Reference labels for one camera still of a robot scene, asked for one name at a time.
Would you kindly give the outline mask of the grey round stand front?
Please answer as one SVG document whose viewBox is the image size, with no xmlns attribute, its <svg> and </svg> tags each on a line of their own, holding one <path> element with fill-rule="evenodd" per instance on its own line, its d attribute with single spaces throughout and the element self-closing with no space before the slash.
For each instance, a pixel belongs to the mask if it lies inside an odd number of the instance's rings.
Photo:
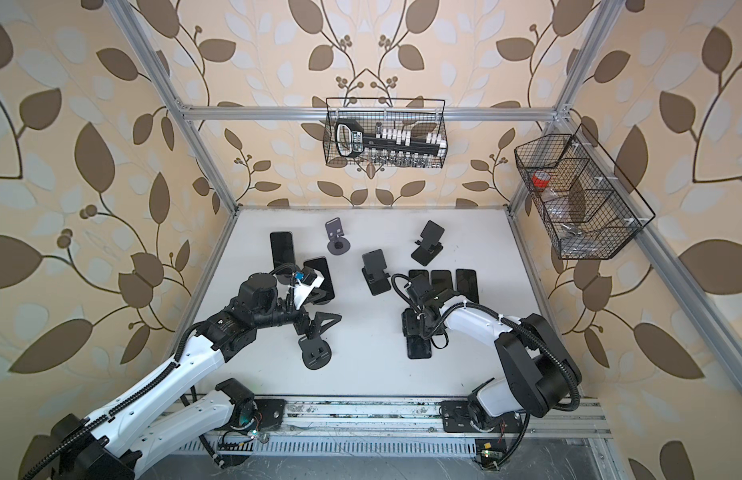
<svg viewBox="0 0 742 480">
<path fill-rule="evenodd" d="M 309 370 L 319 370 L 325 367 L 332 358 L 329 344 L 320 336 L 300 338 L 298 345 L 302 352 L 302 361 Z"/>
</svg>

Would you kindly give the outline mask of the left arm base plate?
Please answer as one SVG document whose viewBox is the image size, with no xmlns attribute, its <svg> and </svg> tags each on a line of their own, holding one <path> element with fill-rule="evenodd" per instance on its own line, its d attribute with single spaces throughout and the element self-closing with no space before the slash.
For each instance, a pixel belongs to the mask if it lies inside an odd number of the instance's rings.
<svg viewBox="0 0 742 480">
<path fill-rule="evenodd" d="M 223 432 L 250 433 L 277 429 L 285 417 L 284 399 L 258 398 L 235 405 L 230 419 L 220 427 Z"/>
</svg>

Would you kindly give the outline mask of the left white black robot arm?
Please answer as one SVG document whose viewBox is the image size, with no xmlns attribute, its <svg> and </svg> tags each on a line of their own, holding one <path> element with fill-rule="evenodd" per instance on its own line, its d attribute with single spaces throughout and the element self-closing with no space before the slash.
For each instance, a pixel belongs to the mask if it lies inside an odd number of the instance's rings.
<svg viewBox="0 0 742 480">
<path fill-rule="evenodd" d="M 167 409 L 263 329 L 293 326 L 304 365 L 310 370 L 326 366 L 332 352 L 321 336 L 341 317 L 310 314 L 306 307 L 332 298 L 333 291 L 323 287 L 327 271 L 282 264 L 251 275 L 226 307 L 188 327 L 174 353 L 140 382 L 84 418 L 70 414 L 60 420 L 50 435 L 50 451 L 20 478 L 137 479 L 193 439 L 222 465 L 205 436 L 222 429 L 257 439 L 271 417 L 257 406 L 254 393 L 227 379 L 182 409 L 172 414 Z"/>
</svg>

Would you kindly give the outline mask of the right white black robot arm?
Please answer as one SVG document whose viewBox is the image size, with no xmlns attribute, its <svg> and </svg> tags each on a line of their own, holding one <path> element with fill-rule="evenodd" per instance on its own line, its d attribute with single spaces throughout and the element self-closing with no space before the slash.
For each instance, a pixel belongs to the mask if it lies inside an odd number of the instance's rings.
<svg viewBox="0 0 742 480">
<path fill-rule="evenodd" d="M 551 410 L 580 406 L 582 375 L 548 320 L 500 314 L 453 289 L 437 291 L 422 275 L 394 274 L 391 288 L 406 303 L 405 334 L 431 344 L 436 336 L 461 333 L 495 350 L 502 373 L 469 395 L 470 421 L 489 430 L 508 413 L 542 418 Z"/>
</svg>

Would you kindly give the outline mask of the black phone stand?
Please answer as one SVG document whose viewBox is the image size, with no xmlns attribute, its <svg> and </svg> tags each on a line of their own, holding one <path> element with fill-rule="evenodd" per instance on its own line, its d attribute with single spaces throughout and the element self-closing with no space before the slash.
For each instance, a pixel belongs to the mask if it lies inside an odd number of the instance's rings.
<svg viewBox="0 0 742 480">
<path fill-rule="evenodd" d="M 435 294 L 453 289 L 452 273 L 449 270 L 432 270 L 430 279 Z"/>
<path fill-rule="evenodd" d="M 413 280 L 417 277 L 422 277 L 427 282 L 430 281 L 429 271 L 425 269 L 412 269 L 408 271 L 408 277 Z"/>
</svg>

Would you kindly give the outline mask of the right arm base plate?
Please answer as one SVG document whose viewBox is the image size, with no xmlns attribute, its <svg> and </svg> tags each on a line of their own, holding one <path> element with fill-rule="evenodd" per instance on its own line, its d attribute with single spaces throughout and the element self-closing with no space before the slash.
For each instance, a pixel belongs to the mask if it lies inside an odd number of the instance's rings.
<svg viewBox="0 0 742 480">
<path fill-rule="evenodd" d="M 442 429 L 446 433 L 518 433 L 523 415 L 508 412 L 500 417 L 488 417 L 477 412 L 477 404 L 468 400 L 444 400 L 438 409 Z"/>
</svg>

